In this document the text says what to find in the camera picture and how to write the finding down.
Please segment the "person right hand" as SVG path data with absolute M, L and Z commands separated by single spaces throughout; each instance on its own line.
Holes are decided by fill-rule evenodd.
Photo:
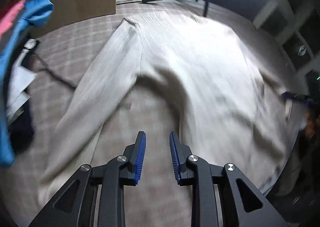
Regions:
M 304 135 L 307 139 L 312 139 L 313 137 L 319 137 L 319 115 L 315 115 L 311 112 L 305 114 L 306 127 L 304 127 Z

